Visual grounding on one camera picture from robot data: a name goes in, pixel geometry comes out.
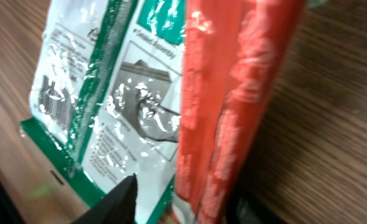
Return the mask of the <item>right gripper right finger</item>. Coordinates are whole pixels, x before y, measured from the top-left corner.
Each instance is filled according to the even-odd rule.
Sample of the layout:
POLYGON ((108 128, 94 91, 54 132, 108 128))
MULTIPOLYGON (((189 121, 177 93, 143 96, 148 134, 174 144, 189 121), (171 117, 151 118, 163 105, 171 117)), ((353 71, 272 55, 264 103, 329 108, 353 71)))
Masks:
POLYGON ((226 204, 227 224, 286 224, 264 203, 244 188, 236 186, 226 204))

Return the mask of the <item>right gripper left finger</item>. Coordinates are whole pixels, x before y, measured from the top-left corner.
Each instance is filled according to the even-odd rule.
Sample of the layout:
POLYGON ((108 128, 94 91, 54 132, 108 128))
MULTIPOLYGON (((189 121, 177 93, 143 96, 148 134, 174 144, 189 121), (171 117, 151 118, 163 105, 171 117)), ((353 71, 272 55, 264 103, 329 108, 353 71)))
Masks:
POLYGON ((136 175, 127 176, 72 224, 135 224, 137 191, 136 175))

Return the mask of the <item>green 3M package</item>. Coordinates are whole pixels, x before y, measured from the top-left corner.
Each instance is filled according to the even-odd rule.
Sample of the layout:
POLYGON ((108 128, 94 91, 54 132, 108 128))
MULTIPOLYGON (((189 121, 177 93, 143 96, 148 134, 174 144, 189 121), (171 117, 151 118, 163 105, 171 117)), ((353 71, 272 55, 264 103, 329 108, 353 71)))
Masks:
POLYGON ((50 2, 21 127, 89 207, 129 175, 136 223, 169 205, 184 28, 184 1, 50 2))

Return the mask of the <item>red stick sachet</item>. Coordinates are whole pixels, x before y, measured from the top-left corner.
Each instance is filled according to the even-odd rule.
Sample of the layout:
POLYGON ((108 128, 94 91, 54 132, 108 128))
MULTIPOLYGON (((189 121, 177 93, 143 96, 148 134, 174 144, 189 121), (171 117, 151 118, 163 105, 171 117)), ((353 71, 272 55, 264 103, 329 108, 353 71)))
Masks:
POLYGON ((306 0, 187 1, 178 222, 220 222, 306 7, 306 0))

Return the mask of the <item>teal pack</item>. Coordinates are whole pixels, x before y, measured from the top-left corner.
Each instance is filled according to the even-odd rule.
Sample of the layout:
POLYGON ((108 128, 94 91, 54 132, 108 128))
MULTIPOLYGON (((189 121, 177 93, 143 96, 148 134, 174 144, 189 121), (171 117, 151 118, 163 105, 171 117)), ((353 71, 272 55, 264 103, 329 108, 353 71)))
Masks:
POLYGON ((317 7, 321 4, 326 3, 328 0, 308 0, 307 1, 307 7, 308 8, 313 8, 313 7, 317 7))

